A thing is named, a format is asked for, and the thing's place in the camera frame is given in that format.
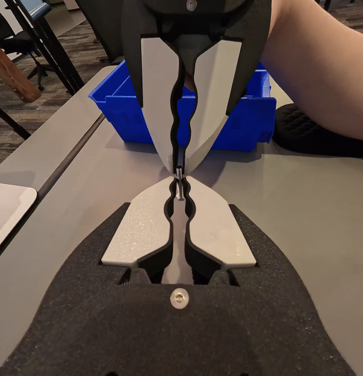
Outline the black wrist rest pad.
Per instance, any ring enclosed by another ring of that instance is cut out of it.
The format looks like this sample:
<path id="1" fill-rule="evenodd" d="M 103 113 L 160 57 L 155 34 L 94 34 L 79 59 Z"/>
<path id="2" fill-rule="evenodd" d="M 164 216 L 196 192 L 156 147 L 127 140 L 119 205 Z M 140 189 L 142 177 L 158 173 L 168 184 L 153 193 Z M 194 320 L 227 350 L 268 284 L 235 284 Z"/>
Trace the black wrist rest pad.
<path id="1" fill-rule="evenodd" d="M 363 140 L 324 129 L 294 103 L 276 110 L 272 139 L 281 148 L 295 153 L 363 159 Z"/>

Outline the black office chair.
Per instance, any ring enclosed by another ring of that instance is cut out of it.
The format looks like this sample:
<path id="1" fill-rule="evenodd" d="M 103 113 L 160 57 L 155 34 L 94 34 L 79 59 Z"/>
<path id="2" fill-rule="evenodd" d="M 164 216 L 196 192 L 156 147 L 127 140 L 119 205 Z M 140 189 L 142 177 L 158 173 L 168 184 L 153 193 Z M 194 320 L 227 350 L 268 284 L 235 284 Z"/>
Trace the black office chair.
<path id="1" fill-rule="evenodd" d="M 23 55 L 29 55 L 36 64 L 36 67 L 27 75 L 27 79 L 31 79 L 37 76 L 37 85 L 40 91 L 44 91 L 44 87 L 41 84 L 43 77 L 47 77 L 47 72 L 54 72 L 49 64 L 41 64 L 35 58 L 34 54 L 41 57 L 42 54 L 36 47 L 34 41 L 30 38 L 26 31 L 21 31 L 17 34 L 13 31 L 8 21 L 0 13 L 0 48 L 4 50 L 6 54 L 19 53 Z"/>

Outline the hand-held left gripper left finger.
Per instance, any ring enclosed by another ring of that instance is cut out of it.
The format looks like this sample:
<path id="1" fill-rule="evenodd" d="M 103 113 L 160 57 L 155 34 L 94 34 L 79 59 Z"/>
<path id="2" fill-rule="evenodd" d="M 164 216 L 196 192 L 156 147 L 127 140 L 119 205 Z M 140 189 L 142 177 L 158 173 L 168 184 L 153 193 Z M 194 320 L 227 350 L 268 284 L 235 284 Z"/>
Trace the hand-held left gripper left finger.
<path id="1" fill-rule="evenodd" d="M 174 177 L 167 177 L 130 202 L 101 263 L 144 269 L 152 283 L 161 284 L 173 258 L 173 213 Z"/>

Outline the short steel bolt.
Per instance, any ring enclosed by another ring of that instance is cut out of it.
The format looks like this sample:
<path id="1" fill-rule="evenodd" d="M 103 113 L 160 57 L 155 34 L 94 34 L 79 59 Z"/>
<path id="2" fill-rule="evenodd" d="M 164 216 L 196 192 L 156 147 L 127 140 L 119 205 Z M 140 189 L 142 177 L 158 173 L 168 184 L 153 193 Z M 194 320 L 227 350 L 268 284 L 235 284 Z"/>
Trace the short steel bolt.
<path id="1" fill-rule="evenodd" d="M 183 167 L 178 165 L 176 167 L 176 179 L 177 179 L 177 186 L 176 186 L 176 198 L 179 201 L 184 201 L 184 188 L 183 188 Z"/>

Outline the tilted display on black stand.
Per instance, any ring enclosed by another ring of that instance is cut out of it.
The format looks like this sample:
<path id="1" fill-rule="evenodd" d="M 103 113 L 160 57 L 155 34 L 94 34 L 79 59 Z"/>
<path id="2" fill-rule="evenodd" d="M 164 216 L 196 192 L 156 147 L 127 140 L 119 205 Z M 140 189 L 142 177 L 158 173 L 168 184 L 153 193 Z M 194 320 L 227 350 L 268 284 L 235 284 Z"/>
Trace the tilted display on black stand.
<path id="1" fill-rule="evenodd" d="M 75 95 L 85 83 L 45 19 L 52 10 L 48 1 L 5 0 L 5 3 L 60 79 L 66 92 Z"/>

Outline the black high-back chair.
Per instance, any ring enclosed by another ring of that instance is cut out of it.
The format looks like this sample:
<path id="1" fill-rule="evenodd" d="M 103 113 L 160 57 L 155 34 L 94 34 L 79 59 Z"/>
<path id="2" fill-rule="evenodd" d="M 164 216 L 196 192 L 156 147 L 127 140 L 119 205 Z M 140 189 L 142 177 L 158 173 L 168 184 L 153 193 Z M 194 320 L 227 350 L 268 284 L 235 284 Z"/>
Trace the black high-back chair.
<path id="1" fill-rule="evenodd" d="M 77 0 L 111 65 L 124 59 L 121 38 L 122 0 Z"/>

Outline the wooden beam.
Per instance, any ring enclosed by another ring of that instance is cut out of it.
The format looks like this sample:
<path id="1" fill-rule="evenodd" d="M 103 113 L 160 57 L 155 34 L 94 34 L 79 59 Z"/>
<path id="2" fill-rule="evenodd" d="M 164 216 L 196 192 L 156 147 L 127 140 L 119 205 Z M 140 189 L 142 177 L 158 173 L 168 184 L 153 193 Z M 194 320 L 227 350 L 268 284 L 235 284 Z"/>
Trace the wooden beam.
<path id="1" fill-rule="evenodd" d="M 32 103 L 41 97 L 38 89 L 15 66 L 1 48 L 0 78 L 25 103 Z"/>

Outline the white stand base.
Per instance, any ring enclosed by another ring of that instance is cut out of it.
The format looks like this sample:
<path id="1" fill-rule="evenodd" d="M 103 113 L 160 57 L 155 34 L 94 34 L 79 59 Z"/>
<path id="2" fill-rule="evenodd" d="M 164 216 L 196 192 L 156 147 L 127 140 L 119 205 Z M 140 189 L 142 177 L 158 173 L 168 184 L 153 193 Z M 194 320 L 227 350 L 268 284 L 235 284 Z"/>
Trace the white stand base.
<path id="1" fill-rule="evenodd" d="M 34 204 L 38 194 L 31 187 L 0 183 L 0 245 Z"/>

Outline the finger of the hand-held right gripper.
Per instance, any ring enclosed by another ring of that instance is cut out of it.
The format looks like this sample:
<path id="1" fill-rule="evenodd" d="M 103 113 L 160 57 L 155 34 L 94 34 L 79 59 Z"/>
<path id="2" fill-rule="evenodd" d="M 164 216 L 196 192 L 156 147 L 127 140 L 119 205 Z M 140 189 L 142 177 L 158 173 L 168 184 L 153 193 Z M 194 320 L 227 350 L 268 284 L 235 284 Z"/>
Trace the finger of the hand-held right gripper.
<path id="1" fill-rule="evenodd" d="M 142 113 L 156 151 L 166 169 L 175 174 L 175 127 L 179 124 L 175 88 L 179 84 L 180 59 L 159 37 L 141 40 Z"/>
<path id="2" fill-rule="evenodd" d="M 242 42 L 221 40 L 196 59 L 196 108 L 189 122 L 184 174 L 191 174 L 203 161 L 228 119 L 226 111 L 241 47 Z"/>

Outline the person's right forearm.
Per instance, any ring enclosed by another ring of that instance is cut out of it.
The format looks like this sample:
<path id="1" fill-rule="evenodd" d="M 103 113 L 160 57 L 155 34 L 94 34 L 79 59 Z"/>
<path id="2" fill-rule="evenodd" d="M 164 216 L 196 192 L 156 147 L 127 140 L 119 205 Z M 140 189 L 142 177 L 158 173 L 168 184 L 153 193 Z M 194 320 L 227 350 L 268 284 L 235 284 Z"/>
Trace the person's right forearm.
<path id="1" fill-rule="evenodd" d="M 271 7 L 261 63 L 311 120 L 363 140 L 363 34 L 312 0 Z"/>

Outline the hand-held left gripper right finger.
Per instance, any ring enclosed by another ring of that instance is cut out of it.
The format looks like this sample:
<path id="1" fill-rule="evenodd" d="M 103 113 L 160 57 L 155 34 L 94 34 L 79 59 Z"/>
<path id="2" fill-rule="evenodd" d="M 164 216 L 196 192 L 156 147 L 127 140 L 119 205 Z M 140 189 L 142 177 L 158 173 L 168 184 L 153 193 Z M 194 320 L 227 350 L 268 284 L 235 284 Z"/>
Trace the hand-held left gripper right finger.
<path id="1" fill-rule="evenodd" d="M 216 271 L 256 266 L 255 257 L 228 202 L 193 177 L 184 179 L 184 255 L 193 282 L 207 285 Z"/>

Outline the blue plastic bin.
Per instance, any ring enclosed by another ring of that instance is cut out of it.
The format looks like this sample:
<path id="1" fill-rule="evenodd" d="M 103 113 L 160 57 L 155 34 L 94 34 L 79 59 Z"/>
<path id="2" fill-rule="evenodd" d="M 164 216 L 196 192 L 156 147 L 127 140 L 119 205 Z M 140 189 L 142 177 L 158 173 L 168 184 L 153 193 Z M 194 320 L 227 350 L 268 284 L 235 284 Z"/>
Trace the blue plastic bin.
<path id="1" fill-rule="evenodd" d="M 277 101 L 270 96 L 269 74 L 262 64 L 252 75 L 247 93 L 235 106 L 212 149 L 251 152 L 272 138 Z M 125 142 L 150 143 L 141 107 L 125 62 L 121 62 L 90 94 Z"/>

